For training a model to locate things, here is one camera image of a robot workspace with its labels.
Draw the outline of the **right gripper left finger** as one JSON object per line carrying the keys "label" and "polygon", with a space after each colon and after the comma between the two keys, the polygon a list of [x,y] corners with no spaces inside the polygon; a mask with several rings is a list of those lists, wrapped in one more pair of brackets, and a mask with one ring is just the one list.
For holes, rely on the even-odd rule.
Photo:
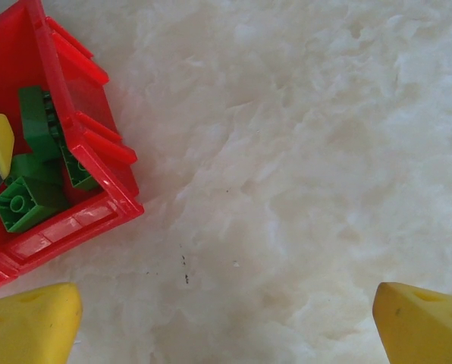
{"label": "right gripper left finger", "polygon": [[65,282],[0,299],[0,363],[66,363],[83,314]]}

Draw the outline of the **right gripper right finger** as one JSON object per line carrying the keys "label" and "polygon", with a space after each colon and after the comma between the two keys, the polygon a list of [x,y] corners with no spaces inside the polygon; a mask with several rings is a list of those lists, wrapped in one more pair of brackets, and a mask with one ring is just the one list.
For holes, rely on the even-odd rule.
{"label": "right gripper right finger", "polygon": [[452,295],[383,282],[373,318],[390,363],[452,363]]}

